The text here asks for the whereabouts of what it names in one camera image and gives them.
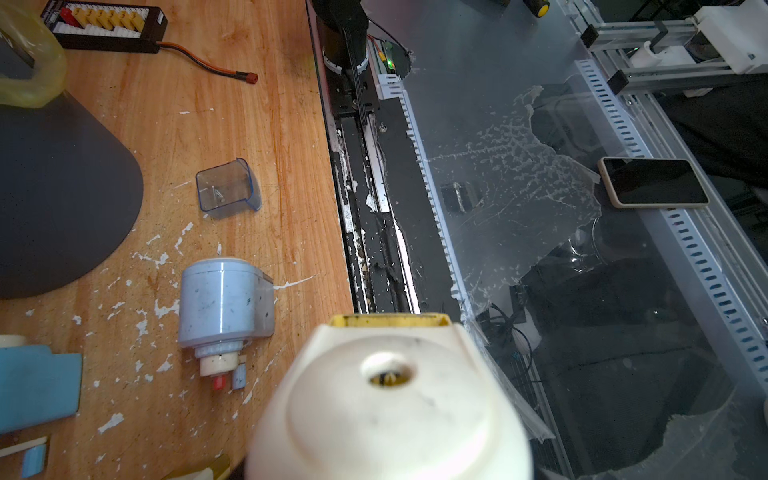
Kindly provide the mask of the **yellow sharpener back row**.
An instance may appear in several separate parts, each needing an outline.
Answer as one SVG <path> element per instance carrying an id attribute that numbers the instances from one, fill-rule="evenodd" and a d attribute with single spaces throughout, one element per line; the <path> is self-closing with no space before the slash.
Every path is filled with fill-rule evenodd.
<path id="1" fill-rule="evenodd" d="M 276 388 L 248 479 L 531 479 L 525 427 L 444 314 L 337 315 Z"/>

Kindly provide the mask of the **yellow sharpener row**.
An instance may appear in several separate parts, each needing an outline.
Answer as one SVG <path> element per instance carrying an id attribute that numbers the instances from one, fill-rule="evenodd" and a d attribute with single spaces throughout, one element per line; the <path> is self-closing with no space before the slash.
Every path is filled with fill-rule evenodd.
<path id="1" fill-rule="evenodd" d="M 219 480 L 227 479 L 232 471 L 228 455 L 202 460 L 173 470 L 163 480 Z"/>
<path id="2" fill-rule="evenodd" d="M 337 315 L 276 388 L 248 479 L 531 479 L 525 427 L 444 314 Z"/>

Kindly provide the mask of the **light blue sharpener front row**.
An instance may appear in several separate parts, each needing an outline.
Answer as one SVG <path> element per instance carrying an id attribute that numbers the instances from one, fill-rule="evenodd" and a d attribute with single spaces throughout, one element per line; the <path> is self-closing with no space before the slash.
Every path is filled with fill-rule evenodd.
<path id="1" fill-rule="evenodd" d="M 183 271 L 177 342 L 199 362 L 201 377 L 222 390 L 231 377 L 244 386 L 241 351 L 249 340 L 275 332 L 274 282 L 233 257 L 205 259 Z"/>

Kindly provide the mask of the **blue sharpener back row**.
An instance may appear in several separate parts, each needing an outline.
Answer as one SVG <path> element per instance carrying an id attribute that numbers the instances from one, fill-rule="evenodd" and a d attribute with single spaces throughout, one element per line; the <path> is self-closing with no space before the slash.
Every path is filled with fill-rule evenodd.
<path id="1" fill-rule="evenodd" d="M 1 336 L 1 477 L 51 478 L 77 451 L 83 358 Z"/>

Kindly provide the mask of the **yellow sharpener front row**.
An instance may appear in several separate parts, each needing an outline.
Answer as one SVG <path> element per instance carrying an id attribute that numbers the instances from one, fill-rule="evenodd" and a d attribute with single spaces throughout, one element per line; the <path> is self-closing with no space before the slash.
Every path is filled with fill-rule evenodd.
<path id="1" fill-rule="evenodd" d="M 228 455 L 202 460 L 173 470 L 163 480 L 219 480 L 227 479 L 232 471 Z"/>

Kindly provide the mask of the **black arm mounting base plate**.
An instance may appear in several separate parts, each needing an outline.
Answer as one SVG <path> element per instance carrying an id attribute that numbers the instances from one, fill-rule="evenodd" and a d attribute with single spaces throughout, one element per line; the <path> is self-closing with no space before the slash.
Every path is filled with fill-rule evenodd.
<path id="1" fill-rule="evenodd" d="M 331 132 L 331 168 L 353 309 L 462 317 L 461 294 L 404 100 Z"/>

